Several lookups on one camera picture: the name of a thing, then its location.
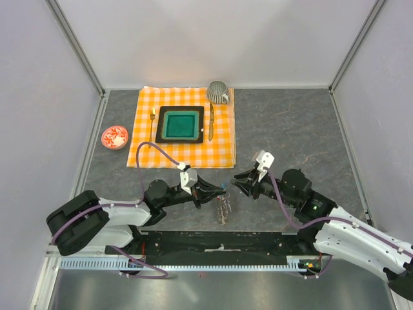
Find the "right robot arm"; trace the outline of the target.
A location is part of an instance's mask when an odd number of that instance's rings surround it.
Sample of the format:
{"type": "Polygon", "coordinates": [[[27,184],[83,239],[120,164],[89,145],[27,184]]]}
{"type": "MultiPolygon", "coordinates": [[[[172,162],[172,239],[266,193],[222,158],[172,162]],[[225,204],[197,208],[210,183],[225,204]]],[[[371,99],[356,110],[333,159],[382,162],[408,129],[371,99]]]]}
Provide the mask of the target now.
{"type": "Polygon", "coordinates": [[[254,167],[231,181],[253,199],[265,195],[277,200],[282,211],[293,208],[299,220],[296,248],[346,260],[384,280],[390,289],[412,300],[412,244],[398,240],[359,220],[333,200],[312,189],[299,169],[286,170],[276,179],[254,167]]]}

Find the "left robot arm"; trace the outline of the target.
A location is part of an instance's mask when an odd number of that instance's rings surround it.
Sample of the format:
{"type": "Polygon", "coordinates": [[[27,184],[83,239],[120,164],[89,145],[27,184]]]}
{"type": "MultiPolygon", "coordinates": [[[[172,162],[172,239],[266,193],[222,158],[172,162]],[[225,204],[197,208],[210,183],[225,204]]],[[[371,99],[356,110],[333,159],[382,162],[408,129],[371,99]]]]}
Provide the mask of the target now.
{"type": "Polygon", "coordinates": [[[189,184],[171,187],[163,180],[154,180],[144,191],[142,201],[105,200],[92,190],[84,191],[47,216],[52,244],[62,256],[75,254],[88,245],[114,245],[134,254],[142,244],[137,229],[159,223],[166,216],[166,207],[192,202],[200,208],[226,194],[224,188],[199,176],[189,184]]]}

